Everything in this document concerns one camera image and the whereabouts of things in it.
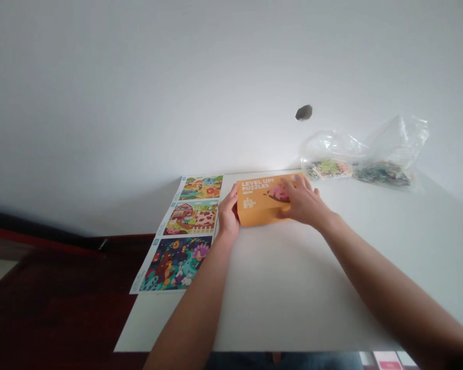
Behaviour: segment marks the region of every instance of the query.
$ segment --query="white wall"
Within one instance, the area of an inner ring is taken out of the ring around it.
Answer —
[[[181,175],[396,114],[463,200],[463,1],[0,0],[0,210],[66,230],[155,232]]]

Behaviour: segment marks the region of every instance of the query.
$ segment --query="white table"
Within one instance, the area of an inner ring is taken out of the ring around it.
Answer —
[[[226,175],[239,180],[295,171]],[[328,206],[463,324],[463,205],[421,175],[425,194],[353,179],[317,182]],[[140,294],[115,348],[149,351],[182,293]],[[399,350],[320,234],[294,221],[242,228],[214,350]]]

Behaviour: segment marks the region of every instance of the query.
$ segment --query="jeans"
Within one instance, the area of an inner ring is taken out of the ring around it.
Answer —
[[[212,352],[205,370],[363,370],[358,352],[282,352],[273,363],[264,352]]]

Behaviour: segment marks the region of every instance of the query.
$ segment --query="clear plastic bag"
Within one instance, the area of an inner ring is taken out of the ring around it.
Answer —
[[[350,177],[352,163],[367,147],[350,135],[338,131],[319,131],[303,144],[301,167],[315,181]]]
[[[394,117],[367,139],[368,150],[353,176],[397,190],[420,190],[415,161],[428,137],[427,121]]]

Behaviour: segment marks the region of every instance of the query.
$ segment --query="forearm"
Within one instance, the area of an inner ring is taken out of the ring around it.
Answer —
[[[218,234],[144,369],[202,369],[212,350],[234,238]]]
[[[463,327],[339,216],[322,233],[365,305],[421,367],[463,353]]]

